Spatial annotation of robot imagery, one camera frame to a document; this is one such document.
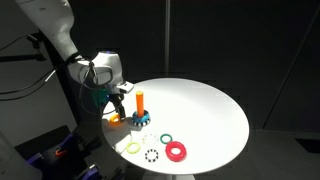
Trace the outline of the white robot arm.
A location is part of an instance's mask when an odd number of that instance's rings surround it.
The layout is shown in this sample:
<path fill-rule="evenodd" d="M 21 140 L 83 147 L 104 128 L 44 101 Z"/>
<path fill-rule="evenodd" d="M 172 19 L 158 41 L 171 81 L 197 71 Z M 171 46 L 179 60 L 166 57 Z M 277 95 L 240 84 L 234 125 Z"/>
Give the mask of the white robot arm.
<path fill-rule="evenodd" d="M 72 79 L 81 85 L 91 81 L 105 88 L 119 118 L 125 118 L 122 100 L 133 85 L 123 79 L 120 57 L 116 52 L 100 51 L 92 60 L 87 60 L 79 53 L 70 35 L 74 15 L 68 0 L 15 2 L 56 49 Z"/>

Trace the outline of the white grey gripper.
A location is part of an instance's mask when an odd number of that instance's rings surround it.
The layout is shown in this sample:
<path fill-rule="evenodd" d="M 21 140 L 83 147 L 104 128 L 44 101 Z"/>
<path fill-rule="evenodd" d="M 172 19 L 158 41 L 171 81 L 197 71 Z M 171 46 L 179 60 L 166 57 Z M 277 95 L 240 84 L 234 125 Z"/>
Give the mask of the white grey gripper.
<path fill-rule="evenodd" d="M 126 117 L 124 106 L 122 105 L 122 100 L 124 99 L 123 94 L 114 94 L 111 91 L 107 90 L 107 97 L 110 102 L 113 103 L 115 112 L 120 115 L 120 119 Z"/>

